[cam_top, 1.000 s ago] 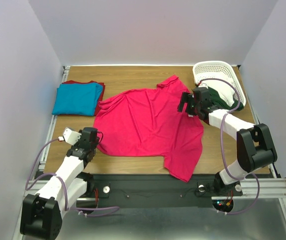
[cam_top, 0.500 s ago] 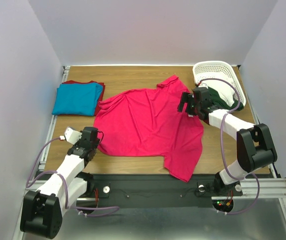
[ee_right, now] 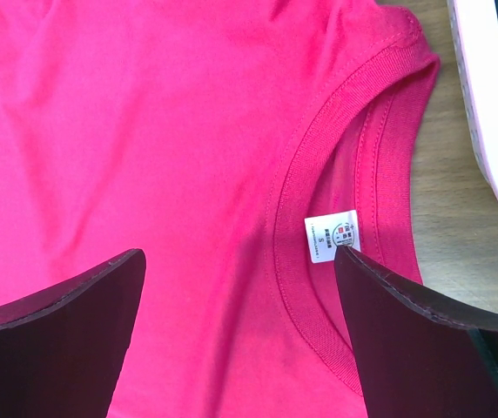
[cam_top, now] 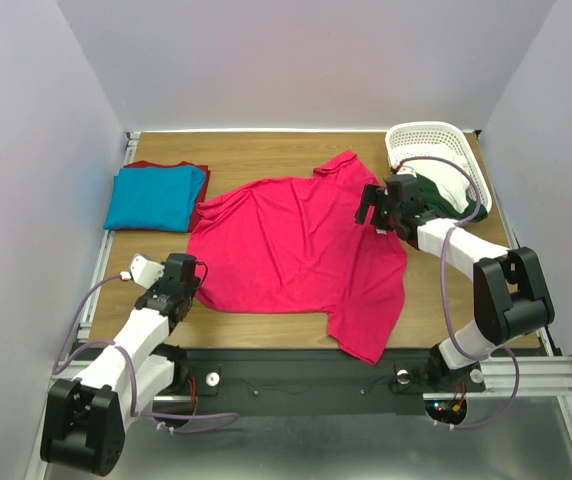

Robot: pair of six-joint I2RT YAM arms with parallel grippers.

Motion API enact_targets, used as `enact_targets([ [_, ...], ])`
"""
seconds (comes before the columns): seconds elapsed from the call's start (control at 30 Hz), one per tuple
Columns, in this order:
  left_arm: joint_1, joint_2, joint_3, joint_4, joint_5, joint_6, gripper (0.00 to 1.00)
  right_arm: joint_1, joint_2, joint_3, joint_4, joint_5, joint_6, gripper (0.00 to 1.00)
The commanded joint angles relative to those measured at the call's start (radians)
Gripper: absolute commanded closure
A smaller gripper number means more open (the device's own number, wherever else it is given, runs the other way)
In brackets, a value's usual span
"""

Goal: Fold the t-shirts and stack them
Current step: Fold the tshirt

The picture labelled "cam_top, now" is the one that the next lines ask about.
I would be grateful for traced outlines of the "pink t-shirt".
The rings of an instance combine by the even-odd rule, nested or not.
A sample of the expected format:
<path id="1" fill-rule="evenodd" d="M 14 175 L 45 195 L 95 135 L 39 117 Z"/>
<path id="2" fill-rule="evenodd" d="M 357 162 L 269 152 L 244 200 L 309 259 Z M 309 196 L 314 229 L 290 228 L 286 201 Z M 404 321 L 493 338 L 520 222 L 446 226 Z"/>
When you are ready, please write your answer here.
<path id="1" fill-rule="evenodd" d="M 401 315 L 407 253 L 356 223 L 374 174 L 347 150 L 309 177 L 267 178 L 198 206 L 187 251 L 208 267 L 197 293 L 227 313 L 323 312 L 346 353 L 376 364 Z"/>

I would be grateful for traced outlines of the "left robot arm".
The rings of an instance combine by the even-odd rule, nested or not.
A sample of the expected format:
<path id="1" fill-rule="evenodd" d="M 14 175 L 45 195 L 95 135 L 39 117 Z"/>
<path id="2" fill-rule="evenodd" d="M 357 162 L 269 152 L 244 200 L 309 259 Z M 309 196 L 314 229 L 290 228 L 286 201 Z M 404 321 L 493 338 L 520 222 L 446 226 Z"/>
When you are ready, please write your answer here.
<path id="1" fill-rule="evenodd" d="M 144 288 L 126 323 L 102 341 L 99 356 L 47 395 L 40 457 L 98 476 L 119 460 L 128 428 L 154 397 L 181 392 L 189 381 L 187 353 L 166 340 L 190 311 L 201 284 L 198 260 L 171 253 L 158 263 L 137 254 L 125 279 Z"/>

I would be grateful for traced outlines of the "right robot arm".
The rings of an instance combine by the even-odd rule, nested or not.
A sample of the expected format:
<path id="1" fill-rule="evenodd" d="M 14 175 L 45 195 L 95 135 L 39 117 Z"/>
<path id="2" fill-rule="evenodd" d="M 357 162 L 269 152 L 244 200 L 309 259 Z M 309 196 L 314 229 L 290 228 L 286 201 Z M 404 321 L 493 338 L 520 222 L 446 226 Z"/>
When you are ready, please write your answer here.
<path id="1" fill-rule="evenodd" d="M 426 366 L 432 387 L 450 389 L 466 368 L 553 322 L 555 310 L 536 252 L 490 243 L 464 230 L 462 221 L 438 217 L 420 199 L 414 176 L 393 174 L 383 186 L 366 185 L 355 222 L 363 224 L 368 214 L 376 229 L 440 258 L 442 290 L 446 265 L 472 281 L 474 317 L 458 331 L 446 321 L 448 338 L 431 349 Z"/>

